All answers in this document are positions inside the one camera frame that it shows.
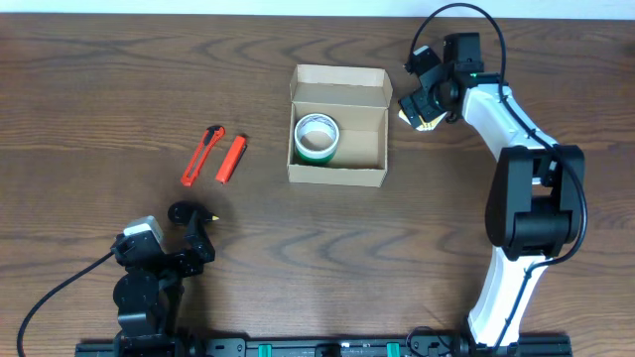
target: black wire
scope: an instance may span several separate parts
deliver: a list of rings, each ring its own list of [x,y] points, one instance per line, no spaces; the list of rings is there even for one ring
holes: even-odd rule
[[[514,315],[516,314],[516,310],[518,309],[520,301],[523,297],[523,293],[525,292],[525,289],[527,288],[527,284],[529,283],[529,280],[532,277],[532,272],[534,272],[536,269],[541,267],[549,267],[552,265],[563,263],[569,260],[579,250],[579,247],[582,245],[582,242],[584,241],[584,237],[586,236],[588,211],[586,207],[586,197],[584,195],[584,188],[582,187],[582,183],[580,182],[579,177],[573,170],[571,164],[563,158],[563,156],[558,150],[556,150],[552,145],[550,145],[545,140],[543,140],[543,138],[538,136],[538,134],[536,134],[536,129],[531,129],[527,125],[527,123],[525,123],[518,116],[518,114],[514,111],[514,109],[509,104],[509,102],[507,102],[507,96],[503,94],[503,86],[505,83],[505,69],[507,67],[507,47],[505,45],[505,38],[503,37],[503,32],[500,30],[500,27],[498,26],[496,21],[487,12],[485,12],[485,10],[479,8],[478,6],[475,6],[472,4],[465,4],[465,3],[453,3],[453,4],[448,4],[439,8],[439,10],[432,13],[426,19],[426,21],[424,21],[424,23],[419,27],[419,30],[417,30],[417,34],[415,35],[415,38],[413,39],[413,42],[410,46],[410,51],[408,52],[408,62],[412,62],[412,58],[414,55],[415,46],[417,45],[417,39],[419,38],[419,34],[424,30],[424,28],[428,25],[428,23],[432,20],[432,18],[436,16],[438,13],[440,13],[441,11],[449,9],[449,8],[453,8],[453,7],[466,7],[481,13],[483,16],[485,16],[485,18],[489,21],[489,23],[492,25],[492,27],[496,31],[496,34],[498,35],[498,40],[500,42],[500,49],[501,49],[500,79],[498,81],[498,96],[501,102],[503,103],[503,106],[505,107],[505,109],[507,109],[507,111],[514,118],[514,120],[516,120],[516,122],[527,132],[527,135],[530,138],[536,140],[536,142],[541,144],[543,147],[545,147],[545,150],[547,150],[552,155],[552,157],[556,159],[556,162],[560,164],[563,170],[571,177],[571,180],[573,181],[573,185],[575,186],[575,190],[577,191],[577,199],[578,199],[578,203],[580,207],[580,224],[578,227],[579,230],[577,234],[577,239],[575,240],[575,243],[573,244],[571,249],[566,254],[564,254],[563,256],[559,258],[533,264],[529,266],[529,268],[525,271],[525,278],[523,279],[521,288],[518,292],[518,295],[516,296],[516,299],[512,306],[512,310],[509,313],[509,317],[505,320],[505,325],[503,326],[503,329],[500,335],[498,336],[498,340],[496,341],[496,344],[492,348],[492,352],[495,352],[500,347],[500,344],[502,343],[502,340],[505,337],[505,333],[507,332],[507,329],[509,328],[512,320],[514,319]]]
[[[81,272],[79,272],[79,273],[73,275],[72,277],[68,278],[65,282],[59,284],[53,290],[48,292],[44,297],[42,297],[40,299],[40,301],[38,301],[38,303],[35,304],[35,306],[33,306],[33,308],[31,308],[31,311],[29,311],[27,316],[24,318],[24,321],[22,321],[22,325],[20,326],[20,330],[18,331],[18,341],[17,341],[18,356],[25,357],[24,346],[23,346],[24,333],[27,330],[27,325],[29,325],[29,321],[31,321],[31,318],[33,318],[33,315],[36,314],[38,309],[40,307],[42,307],[42,305],[45,302],[47,302],[47,300],[49,298],[51,298],[53,295],[55,295],[60,290],[64,289],[68,284],[70,284],[70,283],[76,281],[77,279],[81,278],[84,274],[86,274],[86,273],[90,272],[91,270],[95,269],[101,263],[105,262],[108,258],[112,257],[112,254],[113,254],[112,252],[106,254],[105,256],[100,258],[98,261],[96,261],[96,262],[92,263],[90,266],[88,266],[88,268],[86,268],[86,269],[82,270]]]
[[[439,356],[446,356],[447,354],[451,353],[452,349],[451,347],[445,343],[445,341],[443,341],[443,339],[439,336],[439,334],[437,333],[436,330],[434,330],[433,328],[429,327],[429,326],[417,326],[415,327],[412,331],[410,331],[410,333],[408,334],[408,336],[406,336],[406,346],[408,346],[408,348],[410,348],[410,350],[416,354],[418,357],[428,357],[428,355],[422,355],[421,353],[419,353],[419,351],[417,351],[416,349],[412,348],[411,346],[411,339],[413,337],[413,334],[421,329],[425,329],[430,331],[431,333],[433,333],[437,339],[439,340],[439,342],[445,346],[445,348],[447,348],[448,352],[440,354]]]

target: green clip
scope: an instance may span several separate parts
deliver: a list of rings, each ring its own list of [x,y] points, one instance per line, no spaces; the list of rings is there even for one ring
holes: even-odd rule
[[[272,351],[271,345],[259,345],[258,357],[271,357],[273,355],[271,351]]]
[[[401,355],[401,353],[399,352],[399,343],[387,343],[386,349],[388,350],[388,357],[400,357]]]

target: box lid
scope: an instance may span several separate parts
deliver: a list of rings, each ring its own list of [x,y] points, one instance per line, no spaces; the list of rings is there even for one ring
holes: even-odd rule
[[[381,68],[298,64],[291,101],[388,108],[393,87]]]

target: wooden table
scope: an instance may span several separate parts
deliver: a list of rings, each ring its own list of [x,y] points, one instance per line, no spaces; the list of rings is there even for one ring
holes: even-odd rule
[[[490,259],[483,211],[495,163],[464,123],[434,133],[397,118],[417,86],[402,69],[419,19],[0,16],[0,355],[48,290],[105,254],[113,237],[196,199],[221,220],[217,259],[187,283],[183,325],[252,337],[405,334],[456,328]],[[508,79],[546,132],[586,154],[586,242],[542,278],[523,331],[565,331],[575,356],[635,352],[633,22],[501,21]],[[479,31],[441,19],[422,43]],[[289,184],[289,80],[297,63],[383,67],[394,86],[381,188]],[[211,124],[250,146],[226,186],[180,176]],[[29,356],[70,356],[118,331],[114,260],[36,314]]]

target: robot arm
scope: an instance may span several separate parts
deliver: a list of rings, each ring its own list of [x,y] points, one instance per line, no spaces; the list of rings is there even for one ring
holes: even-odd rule
[[[434,130],[442,118],[449,123],[462,118],[483,138],[497,161],[485,210],[492,259],[467,324],[477,348],[516,344],[522,315],[546,267],[527,276],[519,296],[526,272],[558,256],[577,234],[579,206],[572,180],[502,103],[498,74],[484,72],[478,34],[445,37],[443,62],[423,47],[413,53],[406,70],[415,73],[422,86],[400,100],[400,117],[419,131]],[[516,103],[508,85],[503,86],[503,94],[529,130],[566,158],[581,179],[581,150],[559,146],[543,133]],[[533,185],[538,184],[549,187],[551,194],[534,196]],[[507,321],[517,299],[513,318]]]

